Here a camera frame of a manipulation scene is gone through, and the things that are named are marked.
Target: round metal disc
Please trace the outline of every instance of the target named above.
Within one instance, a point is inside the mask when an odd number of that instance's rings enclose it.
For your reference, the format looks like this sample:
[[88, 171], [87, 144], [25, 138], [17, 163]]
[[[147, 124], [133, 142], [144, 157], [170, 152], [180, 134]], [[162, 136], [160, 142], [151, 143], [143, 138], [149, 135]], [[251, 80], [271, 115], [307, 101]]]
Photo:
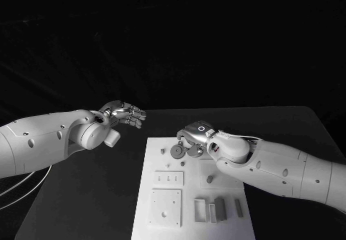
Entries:
[[174, 159], [180, 159], [185, 156], [185, 147], [182, 145], [174, 145], [170, 149], [170, 155]]

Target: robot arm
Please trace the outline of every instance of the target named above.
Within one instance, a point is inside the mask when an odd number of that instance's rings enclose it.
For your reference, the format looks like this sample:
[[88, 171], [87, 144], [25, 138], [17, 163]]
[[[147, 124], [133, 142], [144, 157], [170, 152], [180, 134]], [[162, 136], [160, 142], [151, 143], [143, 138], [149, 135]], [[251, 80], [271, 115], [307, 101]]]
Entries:
[[320, 202], [346, 212], [346, 165], [319, 159], [298, 149], [257, 137], [238, 136], [198, 121], [177, 132], [192, 145], [186, 153], [203, 151], [219, 171], [268, 193]]
[[0, 127], [0, 178], [38, 171], [102, 142], [114, 147], [118, 123], [138, 129], [146, 112], [113, 101], [98, 111], [75, 110], [22, 118]]

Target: black background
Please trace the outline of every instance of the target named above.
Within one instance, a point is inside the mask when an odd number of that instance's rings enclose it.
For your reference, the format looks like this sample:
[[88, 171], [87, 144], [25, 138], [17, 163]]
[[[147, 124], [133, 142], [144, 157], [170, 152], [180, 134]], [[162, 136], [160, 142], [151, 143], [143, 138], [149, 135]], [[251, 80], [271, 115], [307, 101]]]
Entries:
[[307, 106], [345, 154], [343, 1], [30, 2], [0, 12], [0, 125], [113, 100]]

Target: white cable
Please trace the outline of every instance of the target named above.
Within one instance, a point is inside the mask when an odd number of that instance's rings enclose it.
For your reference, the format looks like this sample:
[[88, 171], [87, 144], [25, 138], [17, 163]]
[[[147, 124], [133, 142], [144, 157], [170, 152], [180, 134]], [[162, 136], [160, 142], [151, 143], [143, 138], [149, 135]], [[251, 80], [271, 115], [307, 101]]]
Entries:
[[[48, 172], [46, 172], [46, 174], [45, 174], [45, 177], [43, 177], [43, 179], [40, 180], [40, 182], [38, 183], [36, 187], [30, 190], [30, 192], [29, 192], [20, 199], [23, 199], [23, 198], [32, 193], [32, 191], [38, 188], [38, 186], [42, 184], [43, 180], [46, 179], [46, 177], [48, 177], [48, 175], [49, 175], [51, 168], [52, 168], [52, 166], [49, 167]], [[7, 207], [9, 207], [12, 204], [14, 204], [20, 199], [17, 199], [17, 200], [16, 200], [14, 202], [12, 202], [9, 205], [3, 206], [3, 207], [0, 208], [0, 210], [4, 209], [4, 208], [7, 208]]]
[[35, 171], [30, 173], [30, 175], [13, 187], [10, 187], [4, 192], [0, 193], [0, 197], [20, 185], [33, 174], [35, 174]]
[[234, 135], [231, 133], [226, 133], [224, 132], [222, 130], [219, 130], [221, 134], [225, 134], [226, 136], [231, 136], [231, 137], [239, 137], [239, 138], [251, 138], [251, 139], [258, 139], [258, 140], [262, 140], [261, 138], [255, 137], [255, 136], [241, 136], [241, 135]]

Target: mounting hole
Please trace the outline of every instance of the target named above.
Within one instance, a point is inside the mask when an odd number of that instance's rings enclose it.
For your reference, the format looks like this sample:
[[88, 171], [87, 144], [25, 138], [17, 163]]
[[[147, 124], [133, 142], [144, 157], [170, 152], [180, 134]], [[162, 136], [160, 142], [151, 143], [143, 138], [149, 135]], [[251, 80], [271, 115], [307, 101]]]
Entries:
[[63, 137], [63, 134], [62, 134], [62, 132], [61, 131], [58, 131], [56, 132], [56, 136], [58, 136], [58, 138], [59, 138], [59, 140], [62, 139], [62, 137]]
[[33, 147], [35, 147], [35, 140], [30, 139], [30, 140], [27, 141], [27, 144], [29, 144], [29, 147], [33, 148]]

